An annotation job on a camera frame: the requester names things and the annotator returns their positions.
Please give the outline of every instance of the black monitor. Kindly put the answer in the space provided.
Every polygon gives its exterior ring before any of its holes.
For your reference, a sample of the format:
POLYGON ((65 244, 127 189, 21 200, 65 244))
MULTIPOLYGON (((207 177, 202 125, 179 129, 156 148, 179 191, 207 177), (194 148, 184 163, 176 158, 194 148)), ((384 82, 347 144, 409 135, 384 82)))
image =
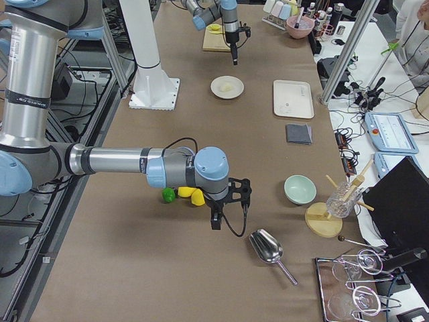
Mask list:
MULTIPOLYGON (((411 158, 390 170, 363 194, 363 200, 374 207, 370 215, 389 246, 388 254, 419 247, 429 252, 429 180, 411 158)), ((429 259, 403 269, 429 305, 429 259)))

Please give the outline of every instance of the bowl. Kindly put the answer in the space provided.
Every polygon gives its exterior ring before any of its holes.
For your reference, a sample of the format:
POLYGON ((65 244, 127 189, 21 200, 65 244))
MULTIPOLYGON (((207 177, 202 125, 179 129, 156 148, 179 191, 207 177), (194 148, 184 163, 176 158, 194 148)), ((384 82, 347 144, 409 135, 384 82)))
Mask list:
POLYGON ((314 20, 309 17, 303 16, 300 21, 300 27, 295 28, 297 15, 292 15, 286 20, 286 30, 289 35, 294 39, 301 39, 306 37, 314 28, 314 20))
POLYGON ((306 176, 296 174, 284 182, 284 193, 291 202, 305 205, 316 197, 316 186, 306 176))

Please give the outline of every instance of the white shirt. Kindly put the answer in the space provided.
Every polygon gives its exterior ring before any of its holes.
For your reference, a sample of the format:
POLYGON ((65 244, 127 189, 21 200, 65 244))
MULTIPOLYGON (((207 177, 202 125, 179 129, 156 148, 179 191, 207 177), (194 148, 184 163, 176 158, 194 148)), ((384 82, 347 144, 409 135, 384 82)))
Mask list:
POLYGON ((425 30, 424 22, 417 18, 423 1, 406 0, 396 18, 400 47, 395 53, 419 93, 429 85, 429 30, 425 30))

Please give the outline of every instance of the brown table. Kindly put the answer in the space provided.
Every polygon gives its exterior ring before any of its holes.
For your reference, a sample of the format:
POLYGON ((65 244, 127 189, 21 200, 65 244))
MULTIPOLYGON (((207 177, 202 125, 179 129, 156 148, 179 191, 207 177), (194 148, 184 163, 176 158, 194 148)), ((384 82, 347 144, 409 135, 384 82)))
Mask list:
MULTIPOLYGON (((223 223, 210 230, 210 209, 188 199, 164 204, 161 191, 143 175, 96 174, 80 205, 33 315, 49 321, 321 321, 314 258, 336 257, 351 248, 335 238, 314 235, 306 206, 289 202, 284 180, 310 177, 325 201, 344 172, 306 39, 293 40, 261 21, 261 6, 239 7, 252 37, 239 51, 203 52, 202 36, 189 13, 164 3, 155 27, 162 66, 181 79, 174 111, 120 106, 106 147, 163 147, 192 136, 200 147, 218 146, 229 159, 230 176, 250 178, 253 193, 245 237, 223 223), (245 84, 233 100, 216 98, 212 79, 233 75, 245 84), (311 146, 286 143, 285 124, 304 123, 273 114, 273 81, 310 83, 315 116, 311 146), (258 259, 248 235, 264 228, 284 247, 283 262, 299 282, 292 286, 276 266, 258 259)), ((241 230, 239 205, 225 215, 241 230)), ((343 233, 359 239, 355 218, 343 233)))

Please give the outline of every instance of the person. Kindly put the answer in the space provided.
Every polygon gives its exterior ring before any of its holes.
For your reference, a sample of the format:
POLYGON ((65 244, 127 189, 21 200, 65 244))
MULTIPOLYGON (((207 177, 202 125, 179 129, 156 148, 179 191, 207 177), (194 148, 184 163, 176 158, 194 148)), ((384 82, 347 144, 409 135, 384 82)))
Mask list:
POLYGON ((397 59, 416 90, 429 85, 429 0, 406 0, 396 18, 397 59))

